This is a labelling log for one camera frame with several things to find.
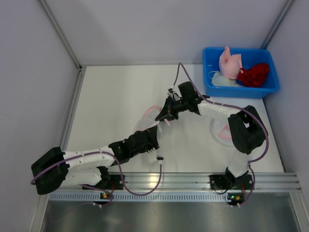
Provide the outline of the pink-trimmed mesh laundry bag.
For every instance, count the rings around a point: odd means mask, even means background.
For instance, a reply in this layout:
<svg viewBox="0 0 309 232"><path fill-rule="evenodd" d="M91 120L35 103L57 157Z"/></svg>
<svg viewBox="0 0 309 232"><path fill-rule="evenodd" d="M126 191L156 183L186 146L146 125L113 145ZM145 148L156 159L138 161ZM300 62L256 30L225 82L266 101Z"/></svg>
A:
<svg viewBox="0 0 309 232"><path fill-rule="evenodd" d="M155 118L161 110L162 108L159 106L151 106L136 124L134 132L144 131L153 126L157 126L157 139L160 142L167 135L168 129L171 126L171 123L166 119L164 121L155 121Z"/></svg>

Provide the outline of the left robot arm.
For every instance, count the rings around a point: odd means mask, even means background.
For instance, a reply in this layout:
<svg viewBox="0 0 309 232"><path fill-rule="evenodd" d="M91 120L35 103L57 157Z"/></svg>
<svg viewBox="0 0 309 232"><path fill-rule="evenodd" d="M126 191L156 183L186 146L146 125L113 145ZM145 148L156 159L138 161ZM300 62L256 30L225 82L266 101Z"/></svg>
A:
<svg viewBox="0 0 309 232"><path fill-rule="evenodd" d="M157 150L157 135L158 127L153 126L98 149L70 152L53 147L32 164L31 184L35 185L39 195L67 186L103 188L110 180L109 167L119 166L139 154Z"/></svg>

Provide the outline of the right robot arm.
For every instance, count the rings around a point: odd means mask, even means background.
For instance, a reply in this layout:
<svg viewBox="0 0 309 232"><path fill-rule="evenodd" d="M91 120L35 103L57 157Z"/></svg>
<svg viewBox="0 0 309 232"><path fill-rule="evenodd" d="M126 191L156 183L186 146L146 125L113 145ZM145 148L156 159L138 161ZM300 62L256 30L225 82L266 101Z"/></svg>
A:
<svg viewBox="0 0 309 232"><path fill-rule="evenodd" d="M178 85L178 88L181 94L180 98L176 100L173 89L169 89L169 96L155 120L177 120L180 112L190 111L227 125L230 129L235 152L225 173L234 178L239 178L247 173L250 154L268 139L268 133L256 109L251 105L241 108L211 102L208 100L208 96L200 96L191 82L184 82Z"/></svg>

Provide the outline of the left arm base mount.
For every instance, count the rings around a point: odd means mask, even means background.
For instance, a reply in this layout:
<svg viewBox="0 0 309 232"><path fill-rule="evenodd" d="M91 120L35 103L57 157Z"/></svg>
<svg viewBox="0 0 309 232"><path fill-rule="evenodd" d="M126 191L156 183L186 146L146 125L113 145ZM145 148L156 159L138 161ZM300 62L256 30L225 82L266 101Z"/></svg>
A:
<svg viewBox="0 0 309 232"><path fill-rule="evenodd" d="M104 190L123 190L122 179L119 174L111 174L109 179L103 178L98 184L93 186L97 189Z"/></svg>

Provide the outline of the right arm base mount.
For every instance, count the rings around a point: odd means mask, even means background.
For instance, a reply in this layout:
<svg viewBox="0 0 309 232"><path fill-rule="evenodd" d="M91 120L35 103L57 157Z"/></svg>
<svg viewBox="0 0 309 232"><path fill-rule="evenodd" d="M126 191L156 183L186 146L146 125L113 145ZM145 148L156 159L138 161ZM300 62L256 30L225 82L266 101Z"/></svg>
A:
<svg viewBox="0 0 309 232"><path fill-rule="evenodd" d="M250 190L253 186L253 177L250 174L244 177L234 178L225 174L210 175L211 190Z"/></svg>

